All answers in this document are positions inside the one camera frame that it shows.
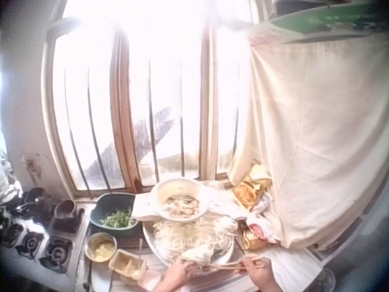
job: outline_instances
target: wooden window frame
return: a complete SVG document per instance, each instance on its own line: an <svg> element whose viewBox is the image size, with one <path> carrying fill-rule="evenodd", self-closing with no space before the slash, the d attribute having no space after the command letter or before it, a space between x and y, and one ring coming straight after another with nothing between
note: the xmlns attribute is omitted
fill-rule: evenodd
<svg viewBox="0 0 389 292"><path fill-rule="evenodd" d="M55 13L59 18L64 4L59 5L61 12ZM102 190L78 190L67 166L61 146L53 101L53 61L56 40L75 30L82 21L74 18L59 19L52 23L47 33L44 46L42 67L42 103L44 122L49 138L50 149L56 167L60 173L67 192L73 197L97 196L113 192L145 193L153 186L143 186L135 153L133 123L131 118L131 100L129 98L129 44L128 38L121 30L116 30L110 67L110 102L111 120L117 157L125 182L124 188ZM201 120L199 143L199 181L217 179L230 187L226 173L217 173L218 164L218 64L216 55L216 26L208 20L204 26L201 44Z"/></svg>

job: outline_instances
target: cloth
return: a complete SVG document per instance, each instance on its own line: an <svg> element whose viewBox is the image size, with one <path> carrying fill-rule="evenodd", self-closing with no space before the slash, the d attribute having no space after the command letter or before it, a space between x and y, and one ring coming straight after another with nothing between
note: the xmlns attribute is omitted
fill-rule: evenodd
<svg viewBox="0 0 389 292"><path fill-rule="evenodd" d="M218 182L207 181L204 184L210 191L210 212L230 216L235 220L247 218L249 211L238 204L231 190L220 189L221 185ZM148 193L135 196L133 209L132 217L139 221L153 221L160 218L150 206Z"/></svg>
<svg viewBox="0 0 389 292"><path fill-rule="evenodd" d="M252 47L252 93L239 115L229 178L252 159L272 177L264 216L285 247L333 242L389 168L386 34Z"/></svg>

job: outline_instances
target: metal tray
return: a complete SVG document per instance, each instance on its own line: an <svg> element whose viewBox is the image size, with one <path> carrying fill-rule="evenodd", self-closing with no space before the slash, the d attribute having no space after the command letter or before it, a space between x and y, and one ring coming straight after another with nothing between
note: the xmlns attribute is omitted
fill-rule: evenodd
<svg viewBox="0 0 389 292"><path fill-rule="evenodd" d="M143 223L143 233L145 235L146 241L147 241L150 249L153 251L153 253L158 257L158 259L165 266L170 266L170 264L160 256L160 254L157 250L155 239L154 239L154 230L153 230L154 221L146 221L146 222L142 222L142 223ZM231 248L227 252L214 257L211 263L214 263L217 265L224 265L224 264L228 263L229 260L231 259L234 248L235 248L235 241L232 241ZM195 274L193 276L194 277L208 276L209 274L213 274L217 271L219 271L217 268L209 267L206 270L203 269L200 273Z"/></svg>

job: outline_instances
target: person's left hand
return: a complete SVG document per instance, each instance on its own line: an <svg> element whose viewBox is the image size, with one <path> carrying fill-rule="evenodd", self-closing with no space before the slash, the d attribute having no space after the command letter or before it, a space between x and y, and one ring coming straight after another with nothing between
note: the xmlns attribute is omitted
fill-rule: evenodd
<svg viewBox="0 0 389 292"><path fill-rule="evenodd" d="M197 270L195 262L183 262L181 259L176 260L166 271L163 281L161 281L153 292L174 292L186 285Z"/></svg>

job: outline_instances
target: hand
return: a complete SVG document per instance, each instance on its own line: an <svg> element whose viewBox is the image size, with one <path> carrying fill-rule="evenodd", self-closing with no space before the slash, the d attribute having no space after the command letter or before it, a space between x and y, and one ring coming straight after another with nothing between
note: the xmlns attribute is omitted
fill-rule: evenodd
<svg viewBox="0 0 389 292"><path fill-rule="evenodd" d="M282 292L281 287L275 281L272 262L268 258L263 257L254 263L251 261L251 258L256 256L254 254L248 254L243 257L239 265L245 267L246 270L240 269L238 272L245 273L247 271L251 281L262 292Z"/></svg>
<svg viewBox="0 0 389 292"><path fill-rule="evenodd" d="M174 292L186 285L196 270L195 262L183 262L178 259L167 269L163 281L158 283L152 292Z"/></svg>

